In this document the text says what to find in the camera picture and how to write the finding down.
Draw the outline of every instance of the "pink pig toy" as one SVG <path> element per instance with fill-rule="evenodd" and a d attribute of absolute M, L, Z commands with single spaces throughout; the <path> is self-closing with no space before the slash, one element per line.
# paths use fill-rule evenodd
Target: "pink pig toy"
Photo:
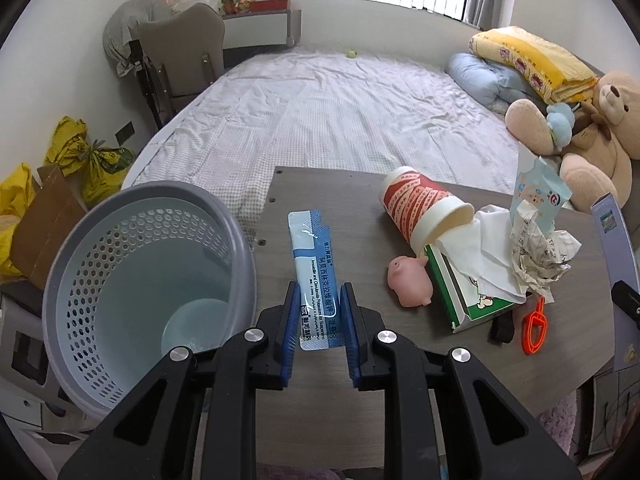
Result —
<path fill-rule="evenodd" d="M 428 257 L 410 258 L 398 256 L 389 263 L 386 281 L 397 295 L 402 306 L 419 306 L 431 303 L 433 285 L 424 266 Z"/>

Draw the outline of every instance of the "paper cup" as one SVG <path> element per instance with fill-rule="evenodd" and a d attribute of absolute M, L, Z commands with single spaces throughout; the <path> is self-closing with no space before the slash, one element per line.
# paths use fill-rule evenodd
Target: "paper cup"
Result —
<path fill-rule="evenodd" d="M 389 173 L 380 202 L 417 256 L 441 234 L 474 218 L 474 207 L 409 166 Z"/>

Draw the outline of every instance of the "laundry basket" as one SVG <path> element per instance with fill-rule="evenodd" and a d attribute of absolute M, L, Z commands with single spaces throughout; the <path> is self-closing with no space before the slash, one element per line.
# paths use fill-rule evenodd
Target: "laundry basket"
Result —
<path fill-rule="evenodd" d="M 253 322 L 255 289 L 249 245 L 216 197 L 180 182 L 123 190 L 82 219 L 53 263 L 42 311 L 52 370 L 103 418 L 168 350 L 170 327 L 194 351 L 221 346 Z"/>

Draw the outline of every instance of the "beige stuffed animal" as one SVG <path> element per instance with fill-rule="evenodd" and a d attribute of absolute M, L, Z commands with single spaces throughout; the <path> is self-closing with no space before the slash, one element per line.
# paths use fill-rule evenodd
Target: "beige stuffed animal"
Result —
<path fill-rule="evenodd" d="M 613 193 L 622 208 L 631 193 L 631 161 L 640 158 L 640 82 L 622 72 L 610 72 L 597 83 L 593 106 L 576 112 L 574 136 L 559 150 L 546 118 L 530 101 L 519 100 L 507 110 L 511 134 L 537 155 L 562 155 L 560 177 L 578 211 L 589 212 L 599 197 Z"/>

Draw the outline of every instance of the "bed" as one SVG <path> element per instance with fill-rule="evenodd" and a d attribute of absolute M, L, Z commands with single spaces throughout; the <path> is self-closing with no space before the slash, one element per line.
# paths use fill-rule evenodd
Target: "bed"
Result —
<path fill-rule="evenodd" d="M 275 166 L 387 173 L 402 165 L 510 194 L 517 141 L 441 70 L 296 48 L 220 78 L 151 140 L 124 186 L 203 187 L 252 242 Z"/>

